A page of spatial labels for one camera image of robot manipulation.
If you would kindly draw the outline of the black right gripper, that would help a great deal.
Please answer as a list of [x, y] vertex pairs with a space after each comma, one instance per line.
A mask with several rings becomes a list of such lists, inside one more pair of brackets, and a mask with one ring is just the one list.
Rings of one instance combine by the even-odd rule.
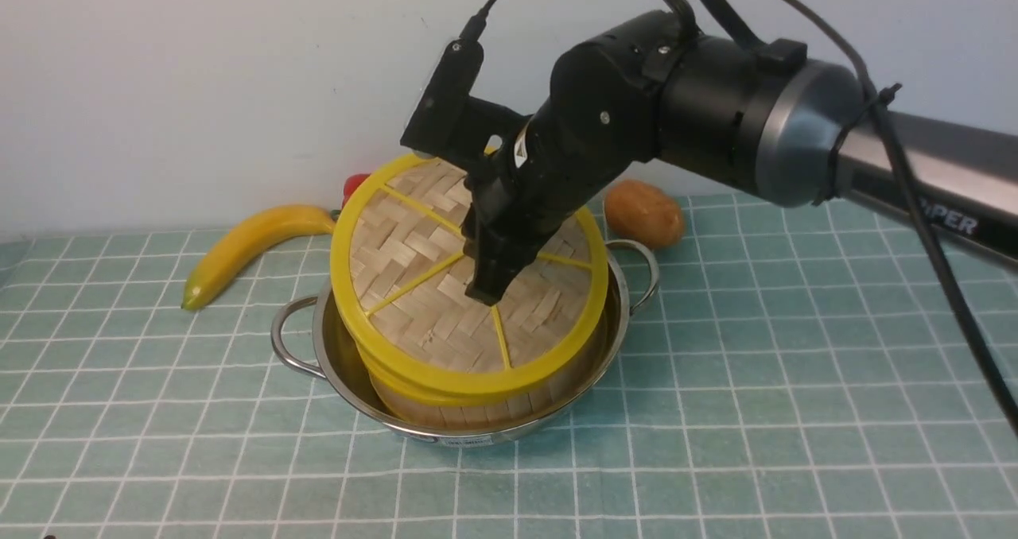
[[474, 262], [466, 295], [494, 306], [562, 224], [632, 162], [611, 120], [535, 113], [488, 178], [474, 176], [463, 225]]

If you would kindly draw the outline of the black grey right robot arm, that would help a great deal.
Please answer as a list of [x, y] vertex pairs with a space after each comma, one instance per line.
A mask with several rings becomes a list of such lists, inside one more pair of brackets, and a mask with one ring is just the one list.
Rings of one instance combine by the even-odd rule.
[[562, 54], [549, 96], [493, 177], [473, 176], [463, 232], [491, 306], [567, 218], [634, 162], [666, 165], [783, 208], [841, 198], [905, 220], [869, 111], [886, 101], [852, 72], [779, 39], [746, 51], [729, 39], [680, 41], [651, 11]]

